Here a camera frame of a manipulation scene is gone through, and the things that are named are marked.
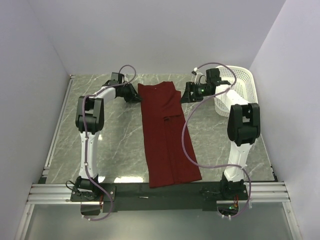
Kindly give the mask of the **dark red t-shirt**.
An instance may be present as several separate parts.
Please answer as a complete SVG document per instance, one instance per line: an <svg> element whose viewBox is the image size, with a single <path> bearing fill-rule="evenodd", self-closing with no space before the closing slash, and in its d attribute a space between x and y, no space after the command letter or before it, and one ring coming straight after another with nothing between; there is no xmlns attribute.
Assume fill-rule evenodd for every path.
<svg viewBox="0 0 320 240"><path fill-rule="evenodd" d="M174 83L138 84L144 152L149 187L158 188L202 179L181 106L181 92Z"/></svg>

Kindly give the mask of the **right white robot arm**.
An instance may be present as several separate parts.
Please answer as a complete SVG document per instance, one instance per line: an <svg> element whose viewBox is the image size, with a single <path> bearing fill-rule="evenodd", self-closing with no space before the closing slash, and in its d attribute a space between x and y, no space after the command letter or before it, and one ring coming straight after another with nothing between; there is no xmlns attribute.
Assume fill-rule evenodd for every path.
<svg viewBox="0 0 320 240"><path fill-rule="evenodd" d="M230 152L228 163L223 165L224 171L216 195L223 200L233 200L240 194L249 193L245 187L245 179L248 177L245 167L249 152L261 134L260 106L237 93L233 88L237 81L222 79L218 67L208 69L206 73L201 73L196 67L192 74L194 81L185 84L180 102L202 104L214 97L229 112L227 136Z"/></svg>

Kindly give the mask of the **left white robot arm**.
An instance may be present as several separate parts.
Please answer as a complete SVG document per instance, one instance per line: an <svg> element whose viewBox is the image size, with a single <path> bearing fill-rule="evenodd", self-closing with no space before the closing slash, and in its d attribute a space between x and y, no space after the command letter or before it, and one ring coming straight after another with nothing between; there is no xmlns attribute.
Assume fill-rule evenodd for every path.
<svg viewBox="0 0 320 240"><path fill-rule="evenodd" d="M116 98L130 104L142 101L131 81L120 72L113 72L95 93L78 98L75 125L81 140L81 165L72 192L87 201L99 200L105 194L98 181L98 141L105 123L105 104Z"/></svg>

